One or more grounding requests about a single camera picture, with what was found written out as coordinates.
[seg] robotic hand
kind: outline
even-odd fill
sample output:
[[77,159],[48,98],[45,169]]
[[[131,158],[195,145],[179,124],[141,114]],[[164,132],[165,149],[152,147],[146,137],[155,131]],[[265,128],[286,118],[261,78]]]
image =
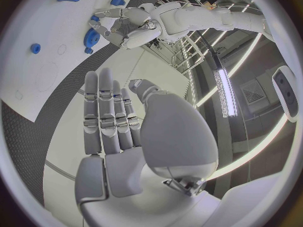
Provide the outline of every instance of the robotic hand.
[[[142,46],[157,38],[160,42],[176,42],[189,31],[215,28],[233,30],[235,28],[264,34],[274,41],[266,19],[262,15],[231,12],[227,8],[208,10],[204,7],[185,7],[170,2],[155,8],[153,4],[142,4],[140,8],[109,9],[94,14],[95,17],[118,18],[113,27],[107,30],[99,21],[90,20],[90,26],[109,42],[126,49]],[[140,26],[122,34],[118,29],[124,20]]]
[[[126,89],[110,69],[85,77],[84,158],[76,182],[76,201],[103,201],[142,193],[140,175],[147,163],[164,183],[187,195],[198,194],[218,165],[218,150],[207,123],[187,101],[148,80],[132,80],[131,91],[144,104],[142,127]],[[105,161],[98,154],[102,151]]]

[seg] gray mat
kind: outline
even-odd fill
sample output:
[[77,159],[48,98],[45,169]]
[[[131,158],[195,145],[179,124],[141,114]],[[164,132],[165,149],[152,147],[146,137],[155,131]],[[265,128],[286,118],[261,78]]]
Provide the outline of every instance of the gray mat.
[[[129,7],[157,0],[131,0]],[[124,26],[123,32],[133,30]],[[3,103],[2,117],[5,138],[16,169],[34,197],[44,205],[43,171],[47,150],[56,126],[66,107],[84,84],[88,71],[96,70],[119,48],[109,44],[77,66],[55,89],[33,123]]]

